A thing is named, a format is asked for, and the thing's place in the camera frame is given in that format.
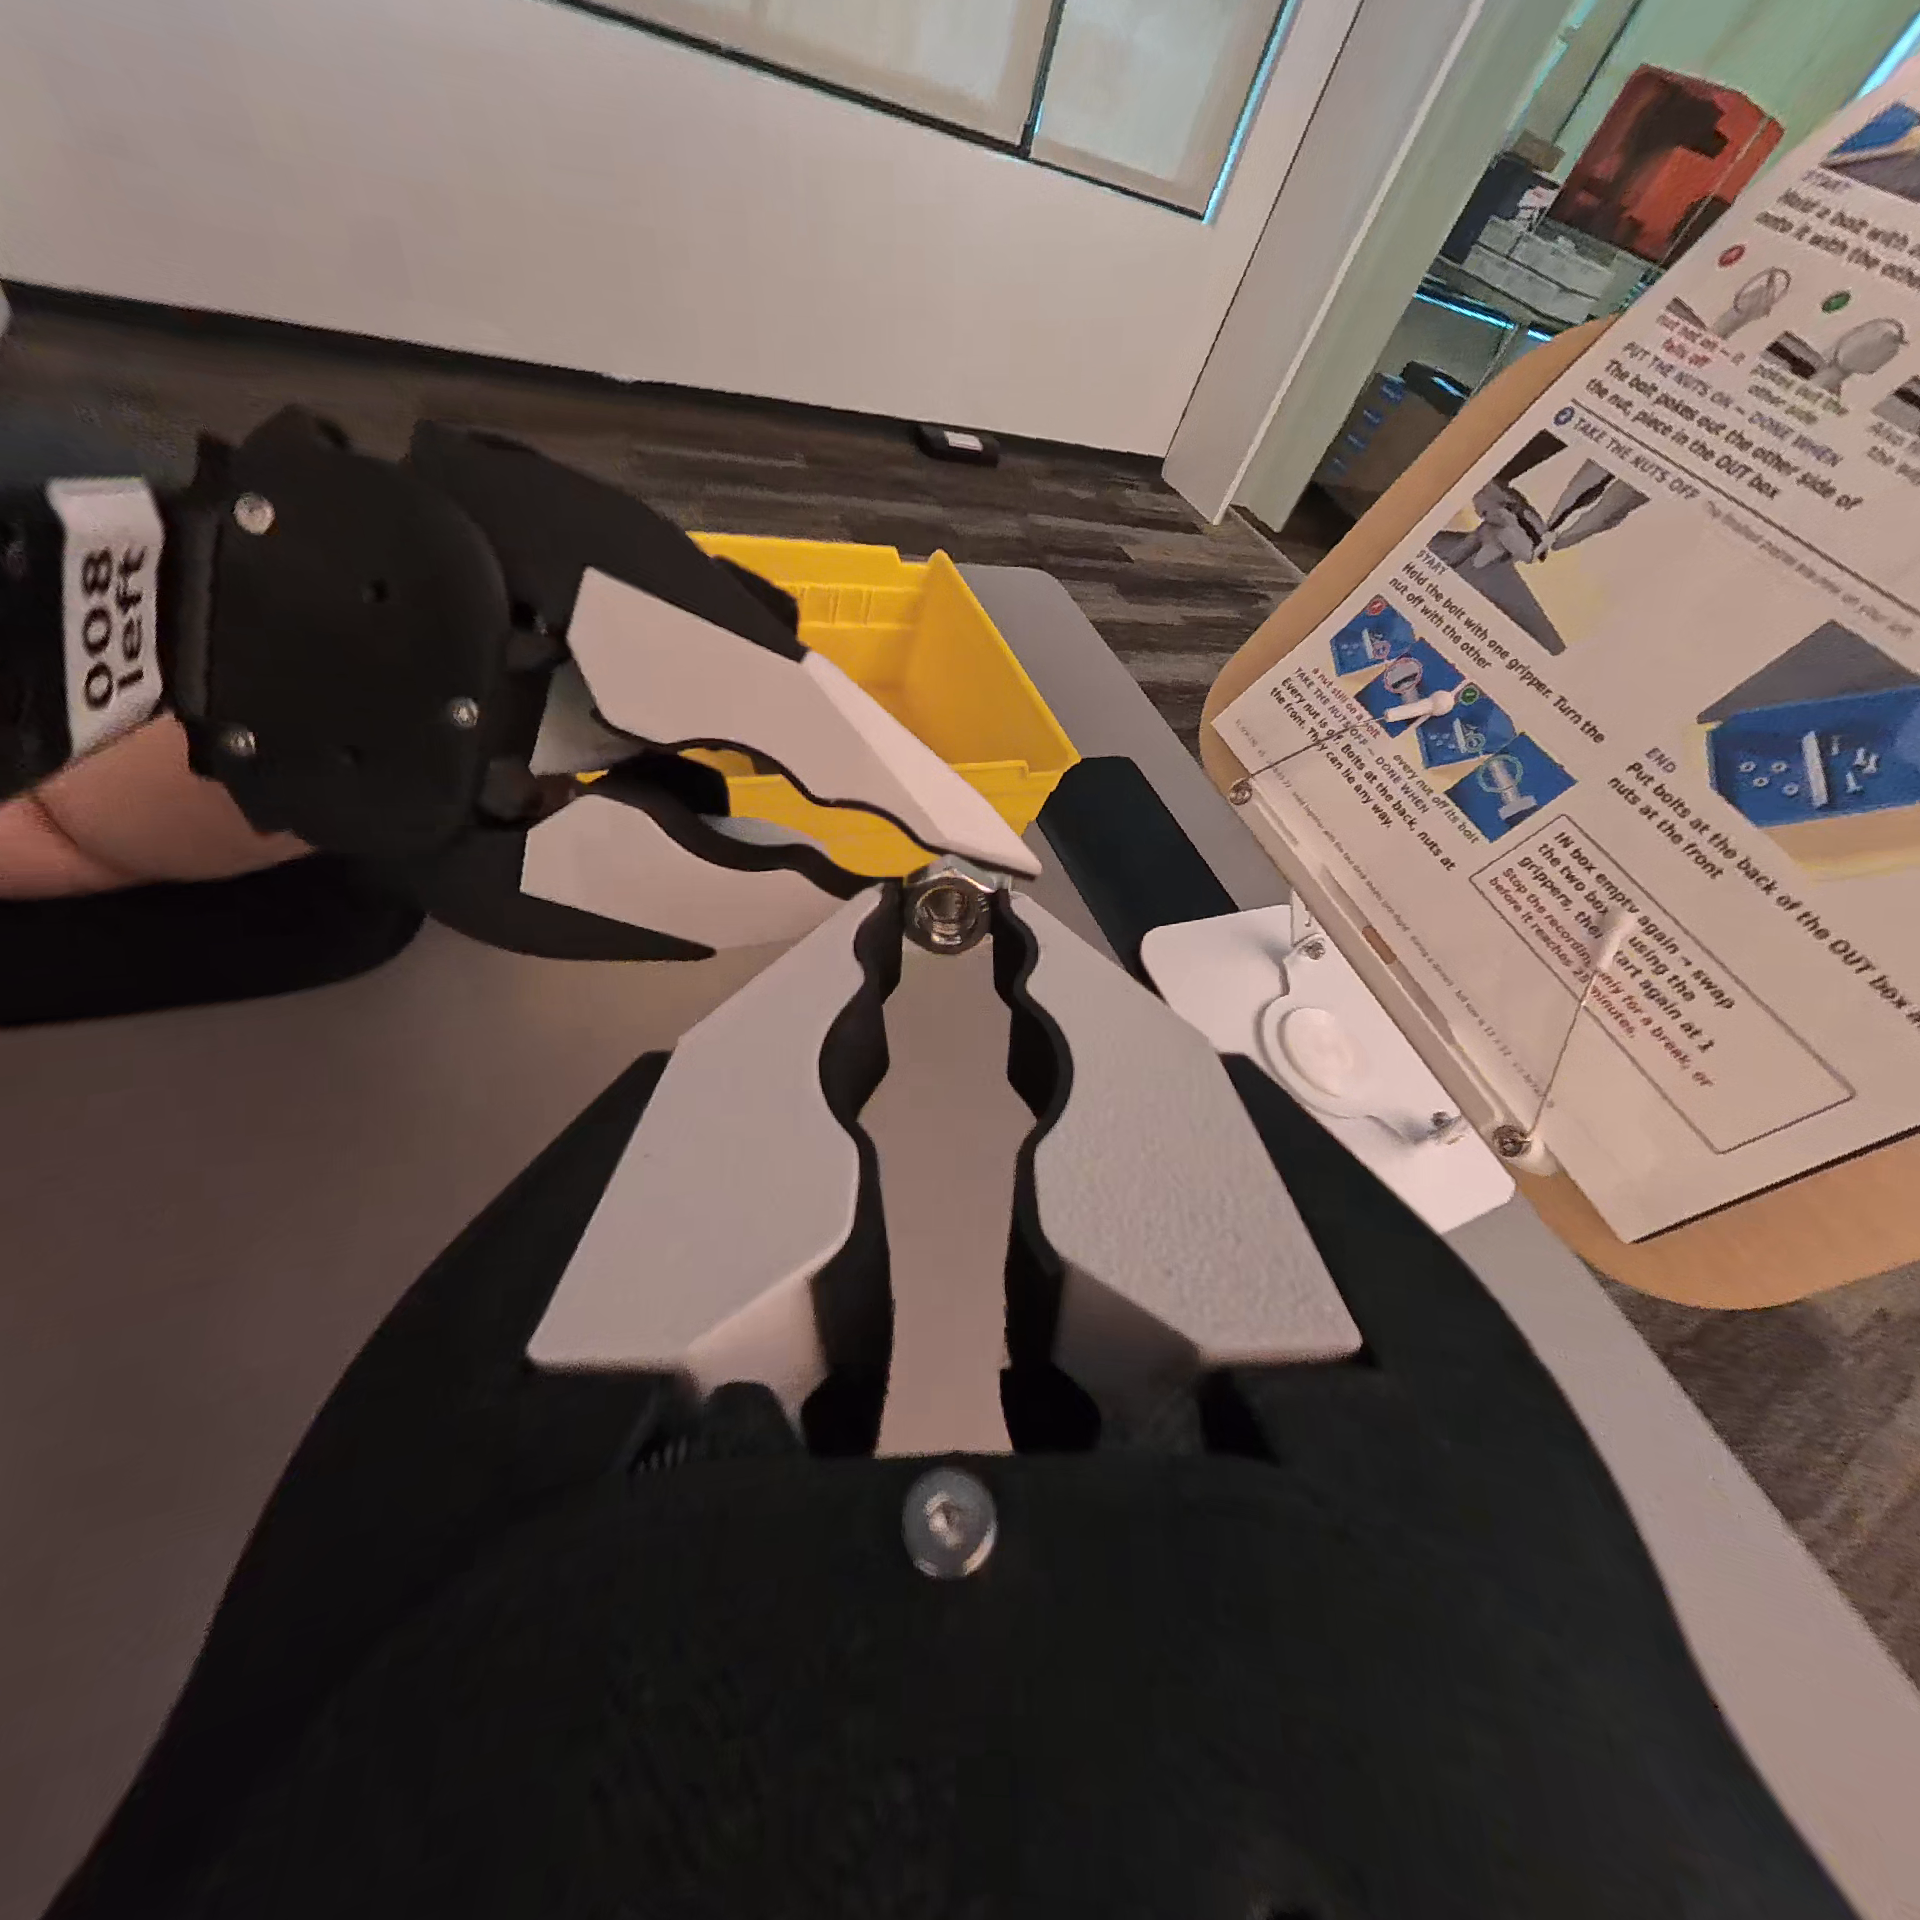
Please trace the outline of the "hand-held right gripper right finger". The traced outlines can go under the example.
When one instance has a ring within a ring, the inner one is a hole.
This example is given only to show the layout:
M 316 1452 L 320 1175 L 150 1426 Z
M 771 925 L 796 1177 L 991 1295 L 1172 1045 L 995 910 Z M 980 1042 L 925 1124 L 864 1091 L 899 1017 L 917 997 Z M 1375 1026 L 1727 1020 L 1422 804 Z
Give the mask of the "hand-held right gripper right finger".
M 991 902 L 1006 1077 L 1029 1114 L 1003 1263 L 1016 1453 L 1175 1449 L 1214 1380 L 1363 1339 L 1216 1050 L 1021 893 Z

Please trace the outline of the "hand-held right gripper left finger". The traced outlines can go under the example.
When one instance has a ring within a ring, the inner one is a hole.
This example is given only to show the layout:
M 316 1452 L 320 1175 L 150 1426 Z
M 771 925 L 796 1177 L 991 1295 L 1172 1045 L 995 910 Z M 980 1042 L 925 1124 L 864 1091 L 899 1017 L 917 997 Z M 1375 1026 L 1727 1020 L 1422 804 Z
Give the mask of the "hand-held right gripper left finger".
M 896 1303 L 859 1116 L 901 958 L 884 882 L 671 1047 L 527 1339 L 537 1370 L 764 1386 L 816 1452 L 875 1452 Z

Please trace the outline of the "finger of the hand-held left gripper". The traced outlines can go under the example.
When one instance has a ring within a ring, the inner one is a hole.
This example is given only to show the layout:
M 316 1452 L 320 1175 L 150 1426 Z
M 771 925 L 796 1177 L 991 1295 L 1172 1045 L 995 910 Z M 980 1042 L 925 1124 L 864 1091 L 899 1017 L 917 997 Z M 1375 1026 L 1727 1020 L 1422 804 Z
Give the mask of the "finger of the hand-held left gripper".
M 727 954 L 889 906 L 889 879 L 838 868 L 812 835 L 719 810 L 727 785 L 699 761 L 533 774 L 529 794 L 521 891 L 623 931 Z
M 1040 876 L 1019 830 L 821 653 L 779 651 L 596 566 L 567 646 L 625 737 L 753 753 L 819 804 L 878 813 L 925 852 Z

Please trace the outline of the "yellow bin with black divider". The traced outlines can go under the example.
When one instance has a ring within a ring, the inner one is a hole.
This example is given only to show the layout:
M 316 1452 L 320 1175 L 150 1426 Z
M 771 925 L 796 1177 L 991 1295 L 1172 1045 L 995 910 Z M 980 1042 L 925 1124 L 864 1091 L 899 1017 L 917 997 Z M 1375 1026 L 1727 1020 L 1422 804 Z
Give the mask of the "yellow bin with black divider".
M 841 667 L 1019 835 L 1079 761 L 947 553 L 911 563 L 884 543 L 712 533 L 692 541 L 787 591 L 797 606 L 797 645 Z M 712 769 L 734 815 L 807 831 L 848 874 L 902 878 L 936 858 L 878 813 L 819 804 L 753 753 L 639 742 Z

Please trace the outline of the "person's left forearm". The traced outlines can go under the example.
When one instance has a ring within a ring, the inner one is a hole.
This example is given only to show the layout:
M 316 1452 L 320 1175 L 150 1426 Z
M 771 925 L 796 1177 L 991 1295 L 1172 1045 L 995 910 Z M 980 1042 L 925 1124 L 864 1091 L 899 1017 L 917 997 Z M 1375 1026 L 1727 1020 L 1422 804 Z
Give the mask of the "person's left forearm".
M 254 827 L 199 778 L 176 721 L 155 721 L 3 804 L 3 901 L 103 897 L 243 878 L 311 858 Z

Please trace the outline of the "white metal stand base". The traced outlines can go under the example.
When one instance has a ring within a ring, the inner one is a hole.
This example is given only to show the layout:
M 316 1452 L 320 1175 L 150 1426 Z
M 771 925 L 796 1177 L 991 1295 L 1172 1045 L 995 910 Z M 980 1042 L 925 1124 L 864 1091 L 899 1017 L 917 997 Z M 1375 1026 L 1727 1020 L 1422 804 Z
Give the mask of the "white metal stand base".
M 1152 927 L 1142 970 L 1225 1057 L 1281 1089 L 1436 1233 L 1517 1188 L 1465 1105 L 1297 906 Z

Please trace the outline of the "black flat table mat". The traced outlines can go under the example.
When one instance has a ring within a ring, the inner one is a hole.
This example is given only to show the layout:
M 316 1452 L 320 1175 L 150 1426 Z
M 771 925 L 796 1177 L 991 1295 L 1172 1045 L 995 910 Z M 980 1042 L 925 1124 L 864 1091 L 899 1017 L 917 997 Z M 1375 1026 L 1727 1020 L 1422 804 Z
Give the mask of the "black flat table mat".
M 1141 982 L 1145 937 L 1164 925 L 1237 913 L 1136 761 L 1079 759 L 1054 787 L 1037 827 L 1115 958 Z

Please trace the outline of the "instruction sheet on wooden board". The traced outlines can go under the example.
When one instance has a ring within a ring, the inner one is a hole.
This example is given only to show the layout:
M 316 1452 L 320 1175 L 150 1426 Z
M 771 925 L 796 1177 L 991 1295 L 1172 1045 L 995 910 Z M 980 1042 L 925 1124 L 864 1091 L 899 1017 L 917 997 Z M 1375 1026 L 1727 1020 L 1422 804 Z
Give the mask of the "instruction sheet on wooden board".
M 1787 1306 L 1917 1259 L 1915 1137 L 1877 1142 L 1859 1157 L 1745 1195 L 1665 1234 L 1644 1241 L 1616 1236 L 1590 1198 L 1513 1124 L 1462 1061 L 1445 1035 L 1439 1015 L 1417 999 L 1400 949 L 1355 902 L 1340 897 L 1329 879 L 1315 878 L 1307 854 L 1284 842 L 1273 806 L 1257 796 L 1260 778 L 1253 763 L 1217 726 L 1221 716 L 1302 646 L 1487 445 L 1580 354 L 1596 348 L 1612 324 L 1614 321 L 1593 321 L 1558 334 L 1467 399 L 1453 422 L 1366 514 L 1358 516 L 1307 572 L 1302 586 L 1221 667 L 1205 702 L 1199 759 L 1288 891 L 1316 917 L 1342 961 L 1393 1022 L 1400 1047 L 1417 1053 L 1453 1097 L 1549 1234 L 1604 1277 L 1677 1306 Z

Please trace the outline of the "printed instruction sheet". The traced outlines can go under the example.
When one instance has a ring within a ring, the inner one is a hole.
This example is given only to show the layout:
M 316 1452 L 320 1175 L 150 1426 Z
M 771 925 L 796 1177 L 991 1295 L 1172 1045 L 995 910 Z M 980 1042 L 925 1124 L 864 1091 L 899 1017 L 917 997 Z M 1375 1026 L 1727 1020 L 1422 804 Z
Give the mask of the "printed instruction sheet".
M 1422 1038 L 1644 1241 L 1915 1134 L 1915 60 L 1207 721 Z

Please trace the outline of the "large gridded window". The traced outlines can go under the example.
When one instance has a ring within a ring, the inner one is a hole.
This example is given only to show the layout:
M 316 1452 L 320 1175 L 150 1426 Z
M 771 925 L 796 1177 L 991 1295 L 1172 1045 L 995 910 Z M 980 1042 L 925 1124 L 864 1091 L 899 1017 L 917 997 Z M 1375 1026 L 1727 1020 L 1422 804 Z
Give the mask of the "large gridded window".
M 1207 219 L 1296 5 L 581 3 L 581 12 Z

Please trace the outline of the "red-brown box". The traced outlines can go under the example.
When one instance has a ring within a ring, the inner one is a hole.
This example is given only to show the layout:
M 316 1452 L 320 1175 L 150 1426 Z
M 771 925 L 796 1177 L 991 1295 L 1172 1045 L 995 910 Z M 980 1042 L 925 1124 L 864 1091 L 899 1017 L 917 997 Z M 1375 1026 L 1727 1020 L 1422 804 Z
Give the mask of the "red-brown box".
M 1544 219 L 1663 267 L 1737 202 L 1784 126 L 1742 91 L 1640 65 Z

